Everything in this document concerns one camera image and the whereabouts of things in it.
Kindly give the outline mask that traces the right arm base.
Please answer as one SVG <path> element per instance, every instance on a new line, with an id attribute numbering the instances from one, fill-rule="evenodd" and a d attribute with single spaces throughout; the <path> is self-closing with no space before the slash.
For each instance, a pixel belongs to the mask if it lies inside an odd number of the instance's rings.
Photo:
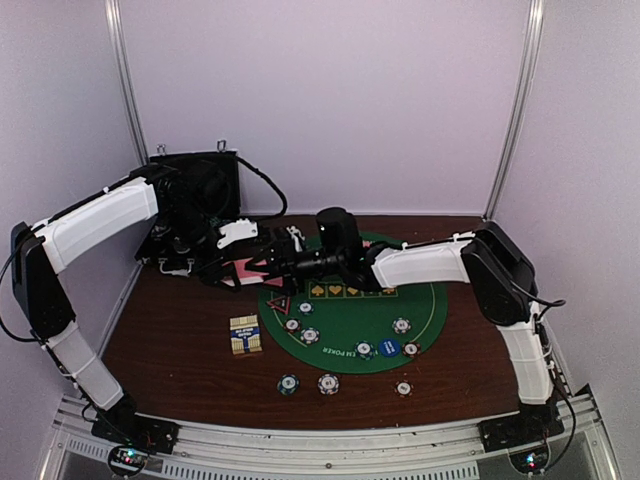
<path id="1" fill-rule="evenodd" d="M 484 420 L 478 429 L 486 453 L 506 450 L 511 466 L 530 476 L 550 465 L 549 439 L 565 431 L 561 420 L 543 421 L 521 414 Z"/>

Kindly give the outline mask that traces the dark blue chip stack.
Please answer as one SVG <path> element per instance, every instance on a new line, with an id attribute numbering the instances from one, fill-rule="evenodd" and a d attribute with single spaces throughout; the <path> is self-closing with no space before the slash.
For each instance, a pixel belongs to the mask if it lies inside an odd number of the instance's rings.
<path id="1" fill-rule="evenodd" d="M 285 374 L 283 375 L 278 383 L 277 390 L 280 394 L 289 396 L 294 394 L 300 386 L 300 380 L 296 375 L 293 374 Z"/>

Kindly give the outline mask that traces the pink playing card deck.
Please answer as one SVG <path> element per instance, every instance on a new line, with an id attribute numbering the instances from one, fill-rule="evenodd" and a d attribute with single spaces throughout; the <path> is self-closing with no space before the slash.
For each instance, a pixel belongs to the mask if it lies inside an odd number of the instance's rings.
<path id="1" fill-rule="evenodd" d="M 248 262 L 248 258 L 227 262 L 223 266 L 223 278 L 221 282 L 233 288 L 262 284 L 264 282 L 264 274 L 248 270 Z"/>

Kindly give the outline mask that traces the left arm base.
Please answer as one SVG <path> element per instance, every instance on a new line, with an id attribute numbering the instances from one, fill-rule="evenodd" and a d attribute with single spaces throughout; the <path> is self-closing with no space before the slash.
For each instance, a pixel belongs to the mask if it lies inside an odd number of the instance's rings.
<path id="1" fill-rule="evenodd" d="M 135 416 L 129 432 L 99 419 L 94 422 L 91 434 L 114 443 L 107 453 L 107 465 L 115 475 L 130 478 L 140 474 L 154 455 L 171 454 L 179 429 L 174 422 Z"/>

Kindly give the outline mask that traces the blue white chip stack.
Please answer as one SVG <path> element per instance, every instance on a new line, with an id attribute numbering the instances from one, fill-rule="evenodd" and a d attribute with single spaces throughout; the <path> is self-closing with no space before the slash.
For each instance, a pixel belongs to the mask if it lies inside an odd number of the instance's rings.
<path id="1" fill-rule="evenodd" d="M 321 375 L 317 381 L 318 391 L 322 395 L 334 395 L 339 392 L 339 378 L 331 373 Z"/>

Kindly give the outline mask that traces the brown chip stack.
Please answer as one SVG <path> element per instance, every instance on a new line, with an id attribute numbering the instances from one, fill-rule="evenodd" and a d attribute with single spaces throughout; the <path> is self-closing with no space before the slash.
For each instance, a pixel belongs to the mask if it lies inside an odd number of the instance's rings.
<path id="1" fill-rule="evenodd" d="M 398 381 L 395 384 L 395 392 L 402 398 L 406 398 L 412 395 L 413 386 L 408 381 Z"/>

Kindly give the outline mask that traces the red triangular dealer marker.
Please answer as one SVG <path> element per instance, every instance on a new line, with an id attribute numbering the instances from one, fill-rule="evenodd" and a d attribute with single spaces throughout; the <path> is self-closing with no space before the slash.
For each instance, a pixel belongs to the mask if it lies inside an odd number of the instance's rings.
<path id="1" fill-rule="evenodd" d="M 275 312 L 288 315 L 291 308 L 291 298 L 289 296 L 280 296 L 268 300 L 266 305 Z"/>

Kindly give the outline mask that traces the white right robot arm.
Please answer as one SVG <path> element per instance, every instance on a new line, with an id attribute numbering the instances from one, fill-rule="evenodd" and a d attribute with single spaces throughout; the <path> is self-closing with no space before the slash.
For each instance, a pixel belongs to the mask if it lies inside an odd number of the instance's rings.
<path id="1" fill-rule="evenodd" d="M 445 240 L 365 245 L 350 217 L 309 240 L 273 226 L 258 256 L 290 295 L 261 310 L 249 378 L 261 428 L 406 427 L 518 413 L 535 440 L 553 384 L 531 262 L 494 223 Z"/>

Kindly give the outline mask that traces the blue round button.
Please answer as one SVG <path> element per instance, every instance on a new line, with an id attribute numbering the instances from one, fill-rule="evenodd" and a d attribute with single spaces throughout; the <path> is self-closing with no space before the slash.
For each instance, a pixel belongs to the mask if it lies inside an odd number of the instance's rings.
<path id="1" fill-rule="evenodd" d="M 378 353 L 385 358 L 393 358 L 401 353 L 401 345 L 393 338 L 382 339 L 377 349 Z"/>

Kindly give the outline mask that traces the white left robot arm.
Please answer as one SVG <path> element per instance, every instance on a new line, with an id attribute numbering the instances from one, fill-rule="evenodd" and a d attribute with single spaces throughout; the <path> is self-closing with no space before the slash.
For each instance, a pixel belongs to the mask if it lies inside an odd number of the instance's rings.
<path id="1" fill-rule="evenodd" d="M 195 261 L 218 251 L 212 223 L 224 210 L 229 189 L 211 161 L 151 163 L 89 198 L 32 226 L 11 232 L 12 288 L 31 327 L 47 349 L 102 411 L 106 429 L 123 444 L 144 433 L 138 415 L 120 405 L 125 392 L 83 337 L 59 275 L 78 258 L 129 227 L 156 220 L 169 240 Z"/>

